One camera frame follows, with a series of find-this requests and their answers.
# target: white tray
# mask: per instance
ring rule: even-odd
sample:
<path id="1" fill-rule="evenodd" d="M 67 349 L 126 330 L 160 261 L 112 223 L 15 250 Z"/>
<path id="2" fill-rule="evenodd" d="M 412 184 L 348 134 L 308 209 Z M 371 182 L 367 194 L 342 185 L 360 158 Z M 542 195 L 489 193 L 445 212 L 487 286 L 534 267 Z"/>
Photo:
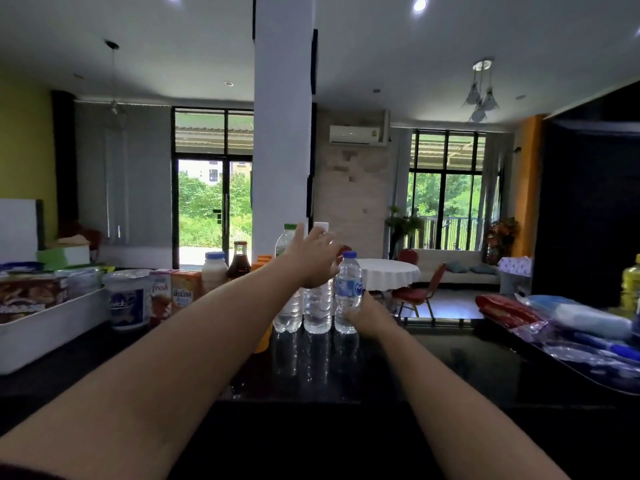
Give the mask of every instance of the white tray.
<path id="1" fill-rule="evenodd" d="M 17 371 L 109 319 L 101 289 L 0 325 L 0 375 Z"/>

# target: ceiling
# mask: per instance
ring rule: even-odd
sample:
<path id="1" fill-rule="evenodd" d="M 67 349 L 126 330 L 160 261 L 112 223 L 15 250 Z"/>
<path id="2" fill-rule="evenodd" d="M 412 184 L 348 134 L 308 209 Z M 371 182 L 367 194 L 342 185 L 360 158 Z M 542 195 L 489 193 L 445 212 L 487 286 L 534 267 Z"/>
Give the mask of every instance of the ceiling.
<path id="1" fill-rule="evenodd" d="M 466 121 L 471 65 L 484 56 L 495 58 L 500 104 L 489 123 L 640 79 L 640 0 L 429 0 L 418 17 L 413 1 L 317 0 L 318 103 L 390 109 L 409 123 Z M 251 19 L 252 0 L 3 0 L 0 61 L 52 88 L 107 98 L 103 40 L 112 39 L 126 100 L 251 102 Z"/>

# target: whiteboard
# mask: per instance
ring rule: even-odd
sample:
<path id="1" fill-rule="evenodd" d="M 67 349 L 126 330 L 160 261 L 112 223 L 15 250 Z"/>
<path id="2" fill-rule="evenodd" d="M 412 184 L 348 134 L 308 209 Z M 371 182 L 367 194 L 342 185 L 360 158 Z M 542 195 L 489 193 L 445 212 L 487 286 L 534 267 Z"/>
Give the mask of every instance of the whiteboard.
<path id="1" fill-rule="evenodd" d="M 36 261 L 37 251 L 36 201 L 0 198 L 0 263 Z"/>

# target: air conditioner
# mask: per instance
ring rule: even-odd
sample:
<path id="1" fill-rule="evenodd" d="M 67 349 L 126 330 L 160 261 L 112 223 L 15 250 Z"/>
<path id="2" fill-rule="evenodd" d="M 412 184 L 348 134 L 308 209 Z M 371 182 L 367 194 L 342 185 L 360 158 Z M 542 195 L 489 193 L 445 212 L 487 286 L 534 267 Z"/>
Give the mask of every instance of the air conditioner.
<path id="1" fill-rule="evenodd" d="M 329 128 L 329 143 L 346 146 L 386 146 L 389 140 L 389 112 L 382 128 L 335 126 Z"/>

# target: hand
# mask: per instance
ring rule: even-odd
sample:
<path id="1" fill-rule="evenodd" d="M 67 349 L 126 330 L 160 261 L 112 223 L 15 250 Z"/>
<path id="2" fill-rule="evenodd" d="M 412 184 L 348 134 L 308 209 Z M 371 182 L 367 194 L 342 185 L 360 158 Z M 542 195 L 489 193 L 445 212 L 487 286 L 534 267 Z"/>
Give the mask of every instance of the hand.
<path id="1" fill-rule="evenodd" d="M 338 274 L 335 257 L 342 243 L 320 227 L 311 229 L 306 237 L 304 233 L 305 226 L 300 222 L 283 256 L 290 259 L 295 272 L 300 274 L 303 288 L 316 288 Z"/>
<path id="2" fill-rule="evenodd" d="M 368 291 L 362 295 L 362 306 L 347 312 L 347 320 L 359 334 L 370 339 L 379 339 L 390 326 L 397 327 L 387 309 Z"/>

